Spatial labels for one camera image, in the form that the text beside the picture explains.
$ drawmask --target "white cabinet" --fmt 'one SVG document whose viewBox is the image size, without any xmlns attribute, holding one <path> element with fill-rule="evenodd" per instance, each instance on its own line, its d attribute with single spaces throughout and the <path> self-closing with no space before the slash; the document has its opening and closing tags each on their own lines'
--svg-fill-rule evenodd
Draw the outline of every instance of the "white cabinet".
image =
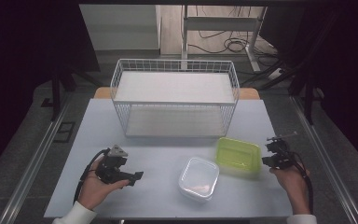
<svg viewBox="0 0 358 224">
<path fill-rule="evenodd" d="M 95 50 L 159 49 L 160 6 L 79 6 Z"/>
</svg>

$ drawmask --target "human hand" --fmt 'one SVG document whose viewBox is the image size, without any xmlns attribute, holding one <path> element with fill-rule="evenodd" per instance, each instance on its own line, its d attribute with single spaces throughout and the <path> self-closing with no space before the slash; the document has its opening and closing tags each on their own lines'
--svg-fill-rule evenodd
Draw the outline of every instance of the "human hand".
<svg viewBox="0 0 358 224">
<path fill-rule="evenodd" d="M 85 208 L 92 210 L 100 204 L 106 196 L 115 189 L 122 189 L 130 183 L 130 180 L 120 180 L 113 184 L 105 184 L 95 174 L 102 159 L 95 161 L 90 168 L 90 171 L 83 183 L 80 191 L 78 202 Z"/>
<path fill-rule="evenodd" d="M 295 166 L 280 170 L 270 168 L 269 171 L 277 176 L 278 182 L 286 190 L 292 205 L 293 215 L 310 214 L 307 198 L 307 184 Z"/>
</svg>

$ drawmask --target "container lid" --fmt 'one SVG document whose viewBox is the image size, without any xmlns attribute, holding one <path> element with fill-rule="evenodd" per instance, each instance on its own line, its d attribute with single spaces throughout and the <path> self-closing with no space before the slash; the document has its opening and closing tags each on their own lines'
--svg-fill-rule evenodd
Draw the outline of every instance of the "container lid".
<svg viewBox="0 0 358 224">
<path fill-rule="evenodd" d="M 193 157 L 182 171 L 179 187 L 193 198 L 208 200 L 212 197 L 218 176 L 219 167 L 214 162 Z"/>
<path fill-rule="evenodd" d="M 252 143 L 222 137 L 217 143 L 216 163 L 244 171 L 259 171 L 261 168 L 260 147 Z"/>
</svg>

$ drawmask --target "wire basket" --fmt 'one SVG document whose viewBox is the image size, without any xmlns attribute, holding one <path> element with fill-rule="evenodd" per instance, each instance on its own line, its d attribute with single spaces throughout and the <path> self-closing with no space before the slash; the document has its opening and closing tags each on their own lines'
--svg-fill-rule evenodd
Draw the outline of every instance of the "wire basket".
<svg viewBox="0 0 358 224">
<path fill-rule="evenodd" d="M 240 95 L 230 61 L 120 59 L 110 91 L 126 136 L 226 136 Z"/>
</svg>

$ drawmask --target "yellow-green plastic container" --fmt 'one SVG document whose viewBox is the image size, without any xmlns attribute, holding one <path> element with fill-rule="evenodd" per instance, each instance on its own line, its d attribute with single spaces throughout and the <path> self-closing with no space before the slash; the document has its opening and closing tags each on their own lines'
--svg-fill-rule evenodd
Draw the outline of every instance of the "yellow-green plastic container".
<svg viewBox="0 0 358 224">
<path fill-rule="evenodd" d="M 222 137 L 217 143 L 216 163 L 243 171 L 258 172 L 261 168 L 260 147 Z"/>
</svg>

